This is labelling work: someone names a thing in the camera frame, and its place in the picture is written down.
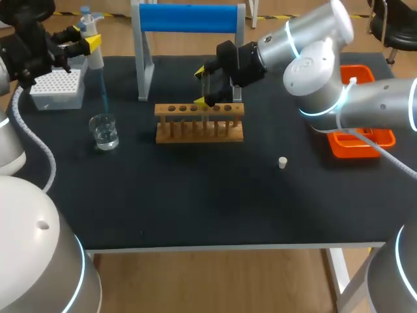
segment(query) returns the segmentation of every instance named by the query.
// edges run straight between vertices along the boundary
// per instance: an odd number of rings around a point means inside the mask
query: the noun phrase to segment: white pipette tip box
[[[84,98],[85,57],[71,59],[71,73],[55,68],[49,74],[36,78],[29,93],[38,110],[80,109]]]

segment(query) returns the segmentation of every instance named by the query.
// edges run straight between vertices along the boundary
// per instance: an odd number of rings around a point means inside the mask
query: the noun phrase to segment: black tabletop
[[[148,102],[137,101],[133,57],[106,58],[105,80],[120,145],[97,154],[89,119],[102,111],[89,73],[80,110],[38,112],[24,95],[22,116],[51,148],[50,197],[87,249],[163,246],[364,243],[385,241],[417,217],[416,183],[385,159],[337,161],[284,87],[269,76],[243,91],[244,142],[156,145],[155,103],[191,103],[201,56],[155,57]],[[376,79],[391,78],[382,55],[344,53]],[[27,164],[18,176],[43,187],[48,162],[20,134]],[[392,152],[417,168],[417,137],[395,131]],[[284,170],[278,158],[288,158]]]

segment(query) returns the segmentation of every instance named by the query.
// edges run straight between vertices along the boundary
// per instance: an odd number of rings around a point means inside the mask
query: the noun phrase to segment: blue bar
[[[236,5],[139,5],[142,31],[236,33]]]

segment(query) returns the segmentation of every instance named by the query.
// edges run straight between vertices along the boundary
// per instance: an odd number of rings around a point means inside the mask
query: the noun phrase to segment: white cylindrical robot base
[[[7,233],[0,228],[0,241],[7,239],[0,260],[0,313],[99,312],[100,277],[78,238],[39,188],[6,179],[0,179],[6,204],[0,215],[7,221],[0,226],[12,226],[3,228]]]
[[[417,222],[401,228],[374,255],[366,273],[369,304],[378,313],[417,312]]]

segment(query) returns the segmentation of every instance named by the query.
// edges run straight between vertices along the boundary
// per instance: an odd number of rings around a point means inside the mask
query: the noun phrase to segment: test tube rack
[[[243,103],[219,103],[212,108],[155,104],[155,116],[160,118],[156,143],[243,142],[243,115]]]

